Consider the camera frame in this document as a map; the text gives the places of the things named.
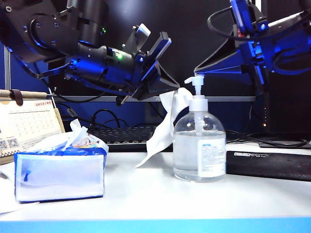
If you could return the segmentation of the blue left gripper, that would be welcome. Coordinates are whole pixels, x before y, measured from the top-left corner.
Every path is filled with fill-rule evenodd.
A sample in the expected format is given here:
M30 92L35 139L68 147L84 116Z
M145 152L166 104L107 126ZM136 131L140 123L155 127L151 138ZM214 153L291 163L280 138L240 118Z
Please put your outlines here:
M160 32L158 40L147 55L140 57L143 61L138 63L142 65L142 68L135 72L138 84L134 92L116 97L117 104L125 103L129 97L142 101L179 88L179 83L164 70L158 61L171 42L167 32Z

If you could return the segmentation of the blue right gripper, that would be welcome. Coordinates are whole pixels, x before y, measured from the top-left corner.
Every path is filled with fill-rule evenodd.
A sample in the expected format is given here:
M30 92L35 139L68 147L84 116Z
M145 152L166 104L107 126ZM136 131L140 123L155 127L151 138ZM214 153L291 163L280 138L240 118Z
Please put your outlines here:
M236 42L227 39L194 73L244 84L254 82L256 94L262 95L267 92L267 78L259 38L269 29L267 17L250 0L231 0L230 5Z

